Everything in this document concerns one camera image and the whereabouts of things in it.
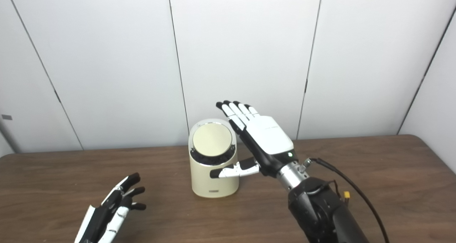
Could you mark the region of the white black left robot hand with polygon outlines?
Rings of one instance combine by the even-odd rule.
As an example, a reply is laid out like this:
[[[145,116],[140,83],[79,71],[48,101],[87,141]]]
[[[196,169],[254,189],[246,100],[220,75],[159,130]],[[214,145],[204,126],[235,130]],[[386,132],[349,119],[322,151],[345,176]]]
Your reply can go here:
[[[112,243],[131,210],[146,210],[133,197],[145,192],[145,187],[132,186],[140,182],[139,173],[133,173],[113,187],[98,207],[90,205],[82,220],[75,243]]]

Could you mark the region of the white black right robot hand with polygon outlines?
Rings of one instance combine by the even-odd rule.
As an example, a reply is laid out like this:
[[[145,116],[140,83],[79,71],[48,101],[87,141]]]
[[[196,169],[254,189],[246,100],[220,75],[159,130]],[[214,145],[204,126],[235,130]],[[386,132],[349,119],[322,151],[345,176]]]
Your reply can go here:
[[[276,178],[279,171],[298,160],[292,140],[271,116],[260,115],[251,105],[238,101],[217,102],[253,157],[210,171],[210,178],[244,177],[256,173]]]

